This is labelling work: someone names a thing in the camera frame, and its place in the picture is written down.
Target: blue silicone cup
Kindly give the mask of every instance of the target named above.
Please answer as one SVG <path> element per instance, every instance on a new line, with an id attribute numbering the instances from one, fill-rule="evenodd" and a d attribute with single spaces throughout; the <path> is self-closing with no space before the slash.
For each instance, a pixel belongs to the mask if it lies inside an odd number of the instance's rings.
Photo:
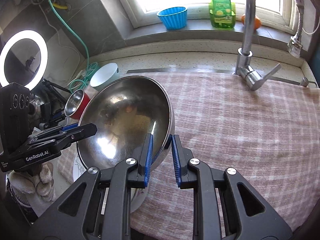
<path id="1" fill-rule="evenodd" d="M 168 30 L 178 30 L 187 25 L 187 8 L 172 7 L 157 13 Z"/>

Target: dish soap bottle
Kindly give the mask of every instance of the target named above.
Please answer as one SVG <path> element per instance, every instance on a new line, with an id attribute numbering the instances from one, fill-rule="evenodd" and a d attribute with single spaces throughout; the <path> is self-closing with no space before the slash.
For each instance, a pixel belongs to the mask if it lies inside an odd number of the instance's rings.
<path id="1" fill-rule="evenodd" d="M 211 0 L 209 13 L 212 26 L 232 29 L 236 23 L 236 14 L 232 9 L 231 0 Z"/>

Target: stainless steel bowl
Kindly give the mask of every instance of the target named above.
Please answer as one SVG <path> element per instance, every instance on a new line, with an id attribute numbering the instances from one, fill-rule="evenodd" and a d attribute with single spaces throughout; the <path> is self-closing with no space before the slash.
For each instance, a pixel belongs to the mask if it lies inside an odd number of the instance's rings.
<path id="1" fill-rule="evenodd" d="M 100 91 L 84 110 L 79 125 L 94 123 L 95 136 L 77 142 L 86 168 L 106 169 L 132 156 L 146 133 L 153 133 L 154 170 L 166 157 L 174 134 L 169 96 L 156 80 L 144 76 L 118 79 Z"/>
<path id="2" fill-rule="evenodd" d="M 64 113 L 67 117 L 71 116 L 79 108 L 83 97 L 84 91 L 82 89 L 78 89 L 69 97 L 64 109 Z"/>

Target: white cable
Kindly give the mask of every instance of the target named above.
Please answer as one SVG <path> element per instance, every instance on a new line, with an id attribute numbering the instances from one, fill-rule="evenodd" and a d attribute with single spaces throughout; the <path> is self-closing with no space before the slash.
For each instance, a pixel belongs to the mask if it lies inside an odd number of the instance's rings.
<path id="1" fill-rule="evenodd" d="M 311 33 L 307 33 L 307 32 L 304 30 L 304 28 L 302 28 L 302 30 L 303 30 L 306 34 L 308 34 L 308 35 L 312 35 L 312 34 L 316 33 L 316 31 L 317 31 L 317 30 L 318 30 L 318 28 L 319 28 L 319 25 L 320 25 L 320 17 L 319 17 L 319 21 L 318 21 L 318 26 L 317 26 L 317 28 L 316 28 L 313 32 L 311 32 Z"/>
<path id="2" fill-rule="evenodd" d="M 42 3 L 44 0 L 42 0 L 41 2 L 37 2 L 37 3 L 35 3 L 33 0 L 30 0 L 31 1 L 31 3 L 33 4 L 33 5 L 39 5 L 40 3 Z"/>
<path id="3" fill-rule="evenodd" d="M 72 48 L 72 47 L 61 45 L 61 43 L 60 43 L 59 31 L 57 30 L 56 27 L 54 27 L 53 25 L 50 24 L 50 22 L 49 22 L 49 20 L 48 20 L 48 18 L 47 18 L 47 15 L 45 14 L 45 12 L 44 12 L 44 10 L 42 9 L 42 7 L 41 7 L 40 4 L 39 4 L 39 7 L 40 7 L 41 11 L 43 12 L 45 19 L 47 20 L 47 24 L 48 24 L 50 27 L 54 28 L 55 31 L 57 32 L 59 45 L 60 45 L 61 47 L 63 47 L 63 48 L 72 49 L 74 52 L 76 52 L 76 53 L 78 54 L 78 57 L 79 57 L 78 64 L 77 64 L 75 70 L 73 71 L 73 73 L 72 73 L 72 75 L 71 75 L 71 78 L 70 78 L 69 81 L 68 81 L 68 83 L 69 83 L 70 80 L 72 79 L 73 75 L 75 74 L 76 70 L 78 69 L 79 64 L 80 64 L 80 60 L 81 60 L 80 53 L 79 53 L 76 49 L 74 49 L 74 48 Z"/>

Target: white glove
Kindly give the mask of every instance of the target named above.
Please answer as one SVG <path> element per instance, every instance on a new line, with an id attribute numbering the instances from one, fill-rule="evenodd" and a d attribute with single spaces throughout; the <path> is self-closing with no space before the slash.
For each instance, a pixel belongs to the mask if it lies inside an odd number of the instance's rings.
<path id="1" fill-rule="evenodd" d="M 29 204 L 39 217 L 56 200 L 52 178 L 52 163 L 43 163 L 39 175 L 12 171 L 9 181 L 18 199 Z"/>

